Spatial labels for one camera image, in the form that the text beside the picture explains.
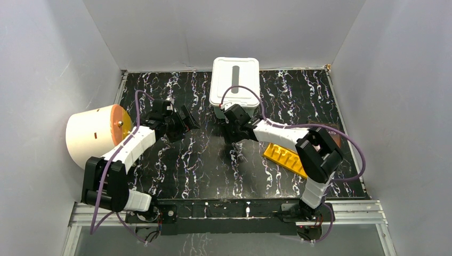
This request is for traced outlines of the white bin lid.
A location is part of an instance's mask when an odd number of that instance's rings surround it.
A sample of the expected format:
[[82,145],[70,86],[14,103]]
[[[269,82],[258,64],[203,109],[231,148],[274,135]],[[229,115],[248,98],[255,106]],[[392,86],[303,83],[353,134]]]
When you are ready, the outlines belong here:
[[217,57],[213,62],[209,102],[233,102],[243,107],[259,105],[259,61],[255,58]]

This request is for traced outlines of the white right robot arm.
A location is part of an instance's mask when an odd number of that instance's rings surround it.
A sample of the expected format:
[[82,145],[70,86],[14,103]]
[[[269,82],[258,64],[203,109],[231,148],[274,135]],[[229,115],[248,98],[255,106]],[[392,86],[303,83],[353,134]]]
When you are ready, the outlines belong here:
[[342,164],[343,153],[323,127],[285,128],[262,117],[250,115],[238,104],[226,104],[225,139],[230,142],[253,140],[268,142],[293,151],[298,156],[307,181],[299,201],[300,217],[313,221],[321,214],[328,187]]

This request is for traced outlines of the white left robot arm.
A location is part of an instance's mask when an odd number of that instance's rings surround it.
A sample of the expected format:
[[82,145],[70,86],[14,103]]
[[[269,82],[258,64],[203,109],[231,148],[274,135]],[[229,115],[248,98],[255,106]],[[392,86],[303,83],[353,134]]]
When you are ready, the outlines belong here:
[[200,125],[186,106],[176,110],[169,100],[154,100],[151,111],[139,119],[132,132],[114,149],[101,157],[90,157],[85,164],[81,201],[113,212],[138,211],[146,222],[159,216],[159,207],[149,194],[131,190],[127,174],[139,157],[159,139],[184,139]]

